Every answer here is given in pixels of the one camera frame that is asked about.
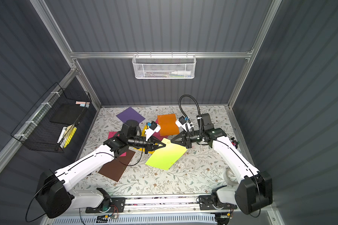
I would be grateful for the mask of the lime green paper sheet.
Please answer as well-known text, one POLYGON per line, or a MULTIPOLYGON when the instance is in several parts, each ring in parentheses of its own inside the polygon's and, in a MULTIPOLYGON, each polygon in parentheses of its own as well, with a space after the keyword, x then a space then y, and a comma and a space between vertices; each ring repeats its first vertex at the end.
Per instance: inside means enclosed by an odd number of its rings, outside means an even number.
POLYGON ((145 164, 157 169, 168 170, 183 154, 186 153, 187 149, 184 146, 171 143, 171 141, 166 138, 163 138, 162 142, 166 144, 166 146, 155 150, 145 164))

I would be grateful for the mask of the purple paper sheet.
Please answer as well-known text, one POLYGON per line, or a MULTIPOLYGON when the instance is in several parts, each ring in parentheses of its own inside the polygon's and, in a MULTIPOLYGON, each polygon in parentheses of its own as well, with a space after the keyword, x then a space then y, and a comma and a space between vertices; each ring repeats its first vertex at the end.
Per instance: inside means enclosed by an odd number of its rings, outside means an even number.
POLYGON ((127 122, 128 120, 135 120, 138 123, 141 123, 145 120, 145 117, 134 110, 132 107, 125 109, 123 112, 117 114, 116 117, 123 123, 127 122))

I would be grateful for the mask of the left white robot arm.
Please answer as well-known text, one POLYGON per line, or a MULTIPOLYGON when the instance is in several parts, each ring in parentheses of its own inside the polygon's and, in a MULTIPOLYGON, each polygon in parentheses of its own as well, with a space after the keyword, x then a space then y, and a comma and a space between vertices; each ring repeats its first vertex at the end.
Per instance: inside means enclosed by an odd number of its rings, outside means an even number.
POLYGON ((156 122, 148 123, 144 136, 140 131, 139 123, 135 120, 126 121, 121 131, 107 139, 92 153, 80 160, 56 170, 47 170, 39 178, 35 199, 48 218, 56 218, 68 210, 80 208, 94 208, 106 213, 111 209, 111 197, 103 189, 94 191, 74 191, 74 186, 84 177, 94 172, 106 163, 118 160, 126 153, 129 147, 143 149, 147 154, 166 146, 153 136, 161 129, 156 122))

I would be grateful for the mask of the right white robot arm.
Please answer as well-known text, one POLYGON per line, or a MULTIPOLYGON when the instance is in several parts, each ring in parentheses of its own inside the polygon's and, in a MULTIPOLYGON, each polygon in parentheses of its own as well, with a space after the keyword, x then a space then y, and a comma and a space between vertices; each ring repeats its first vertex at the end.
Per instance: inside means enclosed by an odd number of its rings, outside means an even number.
POLYGON ((187 149, 193 143, 205 142, 213 148, 232 170, 238 184, 231 184, 212 190, 210 204, 222 209, 225 205, 237 206, 245 215, 273 203, 272 178, 267 172, 260 172, 237 150, 230 137, 221 129, 215 128, 210 115, 205 113, 197 117, 199 129, 194 130, 187 117, 180 117, 175 124, 183 131, 171 139, 174 144, 187 149))

